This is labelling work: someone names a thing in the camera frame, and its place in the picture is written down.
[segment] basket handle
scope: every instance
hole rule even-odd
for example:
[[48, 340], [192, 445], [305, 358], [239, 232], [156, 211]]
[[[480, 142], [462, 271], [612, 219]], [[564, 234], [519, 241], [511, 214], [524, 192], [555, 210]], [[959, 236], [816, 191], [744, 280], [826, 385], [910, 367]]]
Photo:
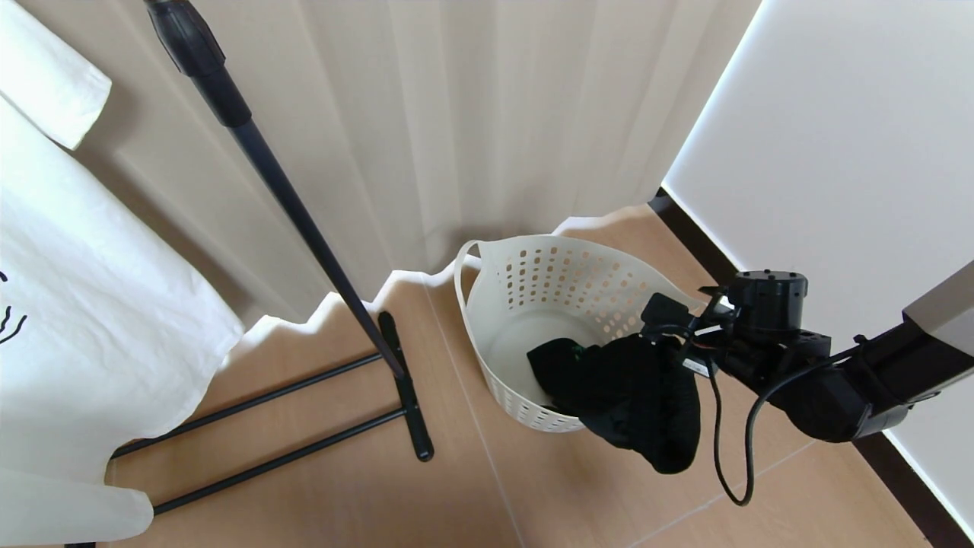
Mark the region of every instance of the basket handle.
[[460, 246], [460, 251], [457, 252], [457, 258], [453, 261], [453, 288], [457, 291], [457, 302], [460, 304], [460, 315], [464, 318], [464, 327], [467, 328], [467, 333], [470, 333], [470, 323], [467, 318], [467, 300], [464, 298], [464, 288], [460, 283], [460, 279], [463, 277], [464, 272], [464, 257], [473, 246], [480, 244], [480, 240], [470, 240], [462, 246]]

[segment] black cloth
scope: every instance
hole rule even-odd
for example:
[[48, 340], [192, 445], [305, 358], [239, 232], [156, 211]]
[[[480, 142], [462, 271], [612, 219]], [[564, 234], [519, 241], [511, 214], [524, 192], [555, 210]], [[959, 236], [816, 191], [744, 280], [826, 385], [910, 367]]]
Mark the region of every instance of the black cloth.
[[666, 359], [675, 344], [634, 334], [584, 348], [557, 338], [528, 352], [528, 360], [555, 411], [639, 452], [657, 472], [676, 474], [696, 455], [700, 400], [693, 372]]

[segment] garment rack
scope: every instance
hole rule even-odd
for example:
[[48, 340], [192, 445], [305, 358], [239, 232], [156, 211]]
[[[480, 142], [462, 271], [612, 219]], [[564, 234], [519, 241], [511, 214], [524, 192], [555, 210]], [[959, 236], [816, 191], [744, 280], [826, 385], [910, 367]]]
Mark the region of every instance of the garment rack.
[[[213, 37], [212, 32], [206, 21], [200, 16], [189, 0], [145, 0], [149, 11], [149, 18], [156, 30], [156, 35], [162, 42], [163, 47], [169, 53], [169, 57], [175, 63], [179, 72], [188, 76], [197, 90], [206, 100], [213, 114], [220, 124], [230, 130], [237, 145], [240, 146], [243, 154], [250, 161], [267, 188], [274, 194], [278, 203], [287, 213], [294, 227], [297, 229], [305, 244], [311, 250], [315, 259], [324, 269], [324, 273], [331, 280], [335, 291], [345, 300], [345, 303], [352, 310], [362, 329], [368, 335], [376, 352], [368, 356], [353, 360], [337, 368], [319, 372], [298, 381], [292, 382], [277, 390], [272, 390], [260, 394], [254, 398], [241, 402], [229, 408], [216, 411], [202, 416], [190, 422], [178, 426], [174, 430], [158, 438], [139, 440], [118, 448], [112, 458], [129, 454], [150, 446], [154, 446], [165, 440], [169, 440], [180, 434], [185, 434], [197, 428], [206, 426], [217, 420], [237, 414], [241, 411], [254, 408], [296, 390], [306, 388], [327, 380], [333, 376], [352, 371], [365, 364], [384, 360], [393, 372], [395, 388], [399, 395], [399, 407], [393, 411], [382, 413], [370, 418], [360, 424], [352, 426], [346, 430], [318, 440], [301, 449], [293, 450], [277, 458], [258, 464], [252, 468], [244, 470], [208, 486], [196, 489], [153, 506], [155, 515], [160, 515], [181, 506], [220, 492], [249, 479], [270, 472], [276, 468], [284, 466], [299, 458], [331, 447], [339, 442], [348, 440], [363, 432], [367, 432], [376, 426], [385, 424], [400, 417], [406, 420], [409, 430], [409, 437], [412, 441], [413, 450], [416, 457], [426, 462], [432, 458], [433, 447], [430, 434], [427, 431], [426, 422], [420, 411], [419, 401], [416, 398], [416, 391], [413, 388], [413, 380], [406, 367], [405, 356], [402, 346], [399, 343], [399, 336], [395, 329], [395, 321], [392, 314], [382, 312], [379, 314], [379, 325], [376, 326], [361, 299], [358, 298], [355, 288], [349, 281], [348, 276], [342, 270], [338, 259], [331, 252], [324, 237], [315, 225], [314, 220], [305, 208], [304, 203], [298, 196], [290, 180], [281, 168], [281, 164], [274, 156], [267, 141], [264, 140], [253, 121], [250, 108], [247, 106], [244, 97], [237, 89], [237, 85], [231, 78], [230, 73], [225, 67], [226, 58], [220, 50], [219, 44]], [[94, 542], [84, 542], [77, 544], [66, 544], [67, 547], [94, 548]]]

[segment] laundry basket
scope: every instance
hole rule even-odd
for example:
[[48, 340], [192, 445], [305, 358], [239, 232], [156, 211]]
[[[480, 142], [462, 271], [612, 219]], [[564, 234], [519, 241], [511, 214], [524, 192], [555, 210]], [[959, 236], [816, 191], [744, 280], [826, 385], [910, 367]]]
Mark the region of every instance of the laundry basket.
[[[464, 257], [480, 249], [480, 272], [466, 302]], [[696, 309], [689, 298], [638, 258], [584, 240], [519, 236], [464, 244], [454, 262], [464, 325], [494, 399], [518, 422], [544, 432], [582, 428], [575, 416], [546, 409], [528, 351], [554, 338], [582, 346], [638, 333], [639, 315], [654, 293]]]

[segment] curtain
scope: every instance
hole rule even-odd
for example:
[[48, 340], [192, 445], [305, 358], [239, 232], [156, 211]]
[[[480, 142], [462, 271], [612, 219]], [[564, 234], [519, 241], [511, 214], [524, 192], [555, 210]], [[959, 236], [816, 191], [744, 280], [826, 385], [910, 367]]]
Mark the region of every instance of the curtain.
[[[115, 83], [79, 160], [215, 287], [306, 319], [327, 280], [142, 3], [21, 3]], [[194, 1], [364, 298], [652, 198], [759, 3]]]

